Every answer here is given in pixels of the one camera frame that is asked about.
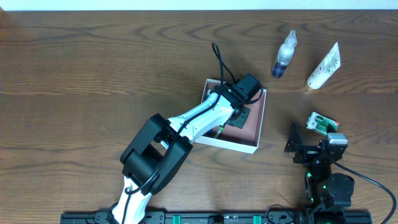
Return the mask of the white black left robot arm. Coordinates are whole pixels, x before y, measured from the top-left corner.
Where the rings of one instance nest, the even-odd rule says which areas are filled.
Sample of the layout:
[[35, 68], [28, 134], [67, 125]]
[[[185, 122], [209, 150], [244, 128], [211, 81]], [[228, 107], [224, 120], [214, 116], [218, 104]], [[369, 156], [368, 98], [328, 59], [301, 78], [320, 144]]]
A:
[[179, 116], [150, 117], [137, 133], [120, 161], [124, 189], [119, 202], [109, 212], [111, 223], [139, 223], [149, 199], [176, 175], [193, 148], [193, 142], [209, 130], [235, 120], [245, 112], [253, 96], [240, 84], [214, 86], [201, 104]]

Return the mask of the green white toothbrush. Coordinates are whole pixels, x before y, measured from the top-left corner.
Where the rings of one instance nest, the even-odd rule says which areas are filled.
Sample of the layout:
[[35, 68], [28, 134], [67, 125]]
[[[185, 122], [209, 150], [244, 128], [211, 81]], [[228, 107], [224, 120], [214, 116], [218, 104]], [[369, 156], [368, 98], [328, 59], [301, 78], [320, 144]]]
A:
[[218, 137], [220, 136], [221, 132], [223, 131], [225, 125], [220, 126], [219, 130], [216, 132], [214, 138], [218, 139]]

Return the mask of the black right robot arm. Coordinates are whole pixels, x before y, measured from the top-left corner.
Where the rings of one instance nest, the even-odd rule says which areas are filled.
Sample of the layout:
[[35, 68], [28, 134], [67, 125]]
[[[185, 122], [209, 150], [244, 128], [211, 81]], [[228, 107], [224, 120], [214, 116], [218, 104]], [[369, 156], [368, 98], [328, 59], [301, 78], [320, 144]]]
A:
[[284, 151], [293, 153], [293, 162], [306, 168], [305, 194], [312, 201], [295, 216], [295, 223], [348, 222], [345, 209], [351, 206], [354, 180], [331, 171], [332, 163], [342, 158], [347, 147], [348, 140], [342, 133], [328, 133], [318, 145], [307, 146], [298, 126], [292, 123]]

